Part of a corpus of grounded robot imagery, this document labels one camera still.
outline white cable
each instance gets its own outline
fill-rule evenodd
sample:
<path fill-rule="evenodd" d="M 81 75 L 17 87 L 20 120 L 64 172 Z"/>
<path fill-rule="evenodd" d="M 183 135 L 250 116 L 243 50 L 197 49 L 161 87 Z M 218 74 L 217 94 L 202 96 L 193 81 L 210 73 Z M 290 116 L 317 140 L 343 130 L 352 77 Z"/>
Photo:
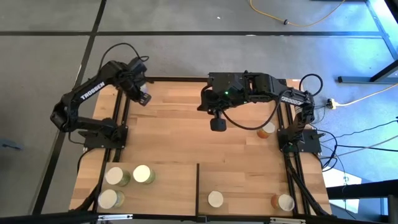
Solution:
<path fill-rule="evenodd" d="M 372 146 L 363 147 L 363 148 L 361 148 L 361 149 L 357 149 L 357 150 L 354 150 L 354 151 L 351 151 L 351 152 L 346 152 L 346 153 L 343 153 L 343 154 L 340 154 L 340 155 L 337 155 L 337 156 L 343 156 L 343 155 L 347 155 L 347 154 L 350 154 L 350 153 L 353 153 L 353 152 L 358 152 L 358 151 L 360 151 L 360 150 L 369 149 L 370 147 L 374 147 L 374 146 L 378 146 L 378 145 L 384 144 L 384 143 L 386 143 L 386 142 L 388 142 L 388 141 L 391 141 L 391 140 L 393 140 L 393 139 L 395 139 L 395 138 L 397 138 L 397 137 L 398 137 L 398 135 L 396 135 L 396 136 L 394 136 L 394 137 L 392 137 L 392 138 L 389 138 L 389 139 L 387 139 L 387 140 L 385 140 L 385 141 L 382 141 L 382 142 L 380 142 L 380 143 L 374 144 L 374 145 L 372 145 Z"/>
<path fill-rule="evenodd" d="M 380 91 L 377 91 L 377 92 L 375 92 L 375 93 L 372 93 L 372 94 L 370 94 L 370 95 L 368 95 L 368 96 L 364 96 L 364 97 L 362 97 L 362 98 L 360 98 L 360 99 L 358 99 L 358 100 L 354 100 L 354 101 L 352 101 L 352 102 L 349 102 L 349 103 L 343 103 L 343 104 L 340 104 L 340 103 L 337 103 L 337 102 L 335 102 L 335 103 L 336 103 L 336 106 L 348 106 L 348 105 L 352 105 L 352 104 L 357 103 L 357 102 L 359 102 L 359 101 L 361 101 L 361 100 L 364 100 L 364 99 L 369 98 L 369 97 L 371 97 L 371 96 L 374 96 L 374 95 L 376 95 L 376 94 L 382 93 L 382 92 L 387 91 L 387 90 L 389 90 L 389 89 L 391 89 L 391 88 L 394 88 L 395 86 L 398 86 L 398 83 L 395 84 L 395 85 L 392 85 L 392 86 L 390 86 L 390 87 L 388 87 L 388 88 L 385 88 L 385 89 L 383 89 L 383 90 L 380 90 Z"/>

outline metal bracket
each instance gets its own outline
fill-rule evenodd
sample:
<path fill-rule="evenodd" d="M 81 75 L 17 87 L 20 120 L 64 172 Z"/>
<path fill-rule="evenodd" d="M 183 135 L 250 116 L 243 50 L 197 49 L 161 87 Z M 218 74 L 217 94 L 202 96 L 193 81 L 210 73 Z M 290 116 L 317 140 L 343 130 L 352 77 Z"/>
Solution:
<path fill-rule="evenodd" d="M 275 224 L 305 224 L 305 220 L 293 219 L 293 218 L 273 218 L 271 217 L 270 223 Z"/>
<path fill-rule="evenodd" d="M 312 138 L 312 136 L 316 136 L 317 134 L 318 133 L 316 130 L 304 129 L 303 138 L 305 144 L 301 146 L 301 148 L 298 148 L 297 146 L 284 147 L 283 152 L 312 152 L 312 153 L 321 152 L 322 150 L 320 147 L 319 139 Z M 286 129 L 278 129 L 277 135 L 278 135 L 278 142 L 281 147 L 287 146 L 289 144 L 289 140 L 287 139 Z"/>
<path fill-rule="evenodd" d="M 124 149 L 128 129 L 128 126 L 119 126 L 117 130 L 119 136 L 116 141 L 97 131 L 79 131 L 78 133 L 85 138 L 84 146 L 87 148 Z"/>
<path fill-rule="evenodd" d="M 207 217 L 206 216 L 197 216 L 197 223 L 206 223 Z"/>
<path fill-rule="evenodd" d="M 132 214 L 123 214 L 123 215 L 100 215 L 100 216 L 98 216 L 98 221 L 127 220 L 127 219 L 132 219 Z"/>

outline white cup lid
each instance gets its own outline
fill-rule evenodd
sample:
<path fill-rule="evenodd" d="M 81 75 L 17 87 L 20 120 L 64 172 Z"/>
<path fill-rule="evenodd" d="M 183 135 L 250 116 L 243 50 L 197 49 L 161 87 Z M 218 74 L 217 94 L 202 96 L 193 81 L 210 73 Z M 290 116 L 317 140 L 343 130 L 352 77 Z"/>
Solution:
<path fill-rule="evenodd" d="M 112 167 L 107 171 L 105 179 L 108 184 L 115 185 L 123 178 L 123 170 L 119 167 Z"/>
<path fill-rule="evenodd" d="M 279 207 L 286 212 L 293 210 L 294 200 L 290 195 L 283 194 L 278 199 Z"/>
<path fill-rule="evenodd" d="M 223 194 L 215 190 L 210 192 L 207 200 L 209 201 L 209 204 L 215 208 L 220 208 L 224 203 Z"/>
<path fill-rule="evenodd" d="M 132 176 L 137 182 L 143 183 L 150 177 L 150 168 L 145 165 L 139 165 L 134 169 Z"/>
<path fill-rule="evenodd" d="M 110 209 L 118 201 L 118 195 L 114 190 L 108 189 L 98 197 L 98 205 L 103 209 Z"/>
<path fill-rule="evenodd" d="M 262 130 L 266 133 L 273 133 L 275 131 L 275 125 L 269 122 L 264 127 L 262 127 Z"/>

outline metal stand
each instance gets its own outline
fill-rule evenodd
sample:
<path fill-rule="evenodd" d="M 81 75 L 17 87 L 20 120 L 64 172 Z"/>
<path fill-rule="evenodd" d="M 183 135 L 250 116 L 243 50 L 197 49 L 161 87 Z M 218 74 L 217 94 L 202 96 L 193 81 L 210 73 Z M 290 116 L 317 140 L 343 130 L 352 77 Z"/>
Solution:
<path fill-rule="evenodd" d="M 373 77 L 338 77 L 338 82 L 361 84 L 395 84 L 398 83 L 398 78 L 388 78 L 388 76 L 394 72 L 398 72 L 398 60 L 392 62 Z"/>
<path fill-rule="evenodd" d="M 388 223 L 398 223 L 398 180 L 353 184 L 326 189 L 329 199 L 388 198 Z"/>

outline orange cup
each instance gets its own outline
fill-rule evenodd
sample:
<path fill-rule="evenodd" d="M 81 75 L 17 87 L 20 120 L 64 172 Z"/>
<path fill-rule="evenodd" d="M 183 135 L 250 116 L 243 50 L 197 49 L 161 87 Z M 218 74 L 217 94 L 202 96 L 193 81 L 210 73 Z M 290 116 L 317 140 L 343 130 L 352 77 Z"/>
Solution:
<path fill-rule="evenodd" d="M 266 139 L 274 132 L 275 132 L 275 125 L 270 122 L 261 129 L 258 129 L 257 135 L 262 139 Z"/>

